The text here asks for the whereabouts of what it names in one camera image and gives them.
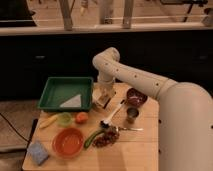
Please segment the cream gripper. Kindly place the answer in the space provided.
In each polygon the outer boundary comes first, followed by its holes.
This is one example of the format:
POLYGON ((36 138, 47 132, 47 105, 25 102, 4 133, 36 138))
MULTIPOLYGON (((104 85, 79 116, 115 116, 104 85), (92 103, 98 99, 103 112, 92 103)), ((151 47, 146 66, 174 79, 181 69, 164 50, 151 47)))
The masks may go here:
POLYGON ((113 87, 106 87, 96 83, 93 90, 93 102, 101 108, 105 108, 116 92, 113 87))

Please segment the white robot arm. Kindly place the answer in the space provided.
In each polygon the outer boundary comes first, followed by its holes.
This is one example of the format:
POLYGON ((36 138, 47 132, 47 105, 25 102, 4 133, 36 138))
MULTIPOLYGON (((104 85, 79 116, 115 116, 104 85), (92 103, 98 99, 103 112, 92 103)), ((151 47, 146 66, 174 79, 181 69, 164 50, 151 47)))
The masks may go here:
POLYGON ((213 98, 201 86, 177 82, 119 62, 110 47, 93 57, 98 82, 113 88, 116 79, 159 104, 159 171, 213 171, 213 98))

